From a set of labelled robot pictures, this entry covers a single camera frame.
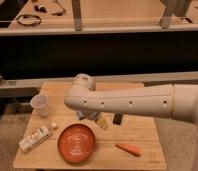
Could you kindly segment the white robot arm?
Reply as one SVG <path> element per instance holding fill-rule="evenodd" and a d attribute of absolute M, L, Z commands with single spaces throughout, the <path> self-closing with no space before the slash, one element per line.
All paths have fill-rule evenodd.
<path fill-rule="evenodd" d="M 78 74 L 64 103 L 76 110 L 78 117 L 92 120 L 103 129 L 107 128 L 107 121 L 101 112 L 169 118 L 198 126 L 198 85 L 166 84 L 97 90 L 91 76 Z M 198 147 L 192 171 L 198 171 Z"/>

